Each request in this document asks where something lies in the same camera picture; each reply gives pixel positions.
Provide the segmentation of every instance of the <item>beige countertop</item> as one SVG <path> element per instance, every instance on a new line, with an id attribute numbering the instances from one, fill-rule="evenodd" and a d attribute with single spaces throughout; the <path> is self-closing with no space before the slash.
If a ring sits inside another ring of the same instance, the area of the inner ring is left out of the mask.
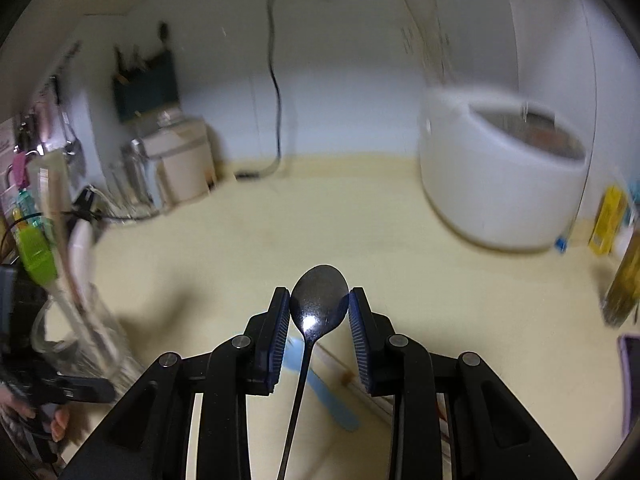
<path id="1" fill-rule="evenodd" d="M 226 180 L 167 216 L 109 229 L 96 258 L 98 290 L 144 365 L 211 351 L 265 311 L 276 286 L 331 264 L 396 332 L 439 354 L 478 352 L 580 480 L 622 441 L 623 331 L 598 309 L 612 262 L 586 247 L 505 254 L 465 242 L 434 213 L 413 159 L 300 158 L 264 181 Z M 347 322 L 322 342 L 354 367 Z M 274 395 L 249 398 L 255 479 L 276 477 L 295 384 L 283 371 Z M 338 394 L 363 427 L 338 428 L 308 390 L 287 479 L 385 478 L 388 426 Z"/>

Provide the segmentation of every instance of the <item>metal spoon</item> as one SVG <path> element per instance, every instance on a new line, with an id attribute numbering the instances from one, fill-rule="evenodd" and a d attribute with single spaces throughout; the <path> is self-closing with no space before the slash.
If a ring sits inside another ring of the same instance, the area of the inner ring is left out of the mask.
<path id="1" fill-rule="evenodd" d="M 278 480 L 284 480 L 287 469 L 293 433 L 296 431 L 300 402 L 305 389 L 306 374 L 311 362 L 311 352 L 318 339 L 340 325 L 347 314 L 348 307 L 349 287 L 344 276 L 335 267 L 329 265 L 314 267 L 305 272 L 293 288 L 289 310 L 293 323 L 305 340 L 305 352 L 302 355 L 298 389 L 291 410 Z"/>

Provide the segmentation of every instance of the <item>black cable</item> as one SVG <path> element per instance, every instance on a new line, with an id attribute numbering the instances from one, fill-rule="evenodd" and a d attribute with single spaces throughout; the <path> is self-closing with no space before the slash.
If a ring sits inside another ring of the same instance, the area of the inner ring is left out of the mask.
<path id="1" fill-rule="evenodd" d="M 129 217 L 129 216 L 125 217 L 125 216 L 105 215 L 102 213 L 96 213 L 92 211 L 63 211 L 62 212 L 63 215 L 77 216 L 78 218 L 81 218 L 81 219 L 84 219 L 83 217 L 84 213 L 89 213 L 89 215 L 91 215 L 92 218 L 94 218 L 94 220 L 142 221 L 142 220 L 149 220 L 157 216 L 156 214 L 156 215 L 138 216 L 138 217 Z M 20 222 L 24 222 L 25 220 L 29 220 L 31 218 L 37 218 L 38 216 L 42 216 L 42 215 L 43 213 L 31 213 L 23 216 L 22 218 L 18 218 L 17 220 L 12 222 L 4 232 L 4 235 L 2 235 L 2 241 L 0 242 L 0 254 L 2 254 L 2 248 L 4 248 L 4 243 L 6 242 L 7 237 L 9 236 L 9 234 L 11 234 L 11 229 L 16 227 Z"/>
<path id="2" fill-rule="evenodd" d="M 273 6 L 276 0 L 267 0 L 267 21 L 269 26 L 269 37 L 267 40 L 267 65 L 273 88 L 276 91 L 276 158 L 266 168 L 260 171 L 240 170 L 235 173 L 236 180 L 247 180 L 263 178 L 275 173 L 282 160 L 282 96 L 280 86 L 273 70 L 273 51 L 275 48 L 276 26 L 273 17 Z"/>

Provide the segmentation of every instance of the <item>person's hand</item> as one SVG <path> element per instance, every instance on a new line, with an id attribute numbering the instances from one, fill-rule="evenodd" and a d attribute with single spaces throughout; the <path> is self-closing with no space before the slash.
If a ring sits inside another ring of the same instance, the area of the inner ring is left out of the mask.
<path id="1" fill-rule="evenodd" d="M 10 408 L 24 418 L 34 418 L 36 416 L 35 410 L 26 402 L 15 397 L 4 384 L 0 384 L 0 406 Z M 51 437 L 54 442 L 60 442 L 60 440 L 65 437 L 68 424 L 69 408 L 67 406 L 60 406 L 56 410 L 50 424 Z"/>

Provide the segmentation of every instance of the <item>yellow box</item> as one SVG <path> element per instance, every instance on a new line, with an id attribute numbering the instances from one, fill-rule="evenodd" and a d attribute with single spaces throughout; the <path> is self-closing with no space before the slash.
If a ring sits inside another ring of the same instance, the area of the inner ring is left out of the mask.
<path id="1" fill-rule="evenodd" d="M 609 186 L 591 235 L 589 247 L 596 254 L 609 254 L 626 210 L 626 196 L 619 186 Z"/>

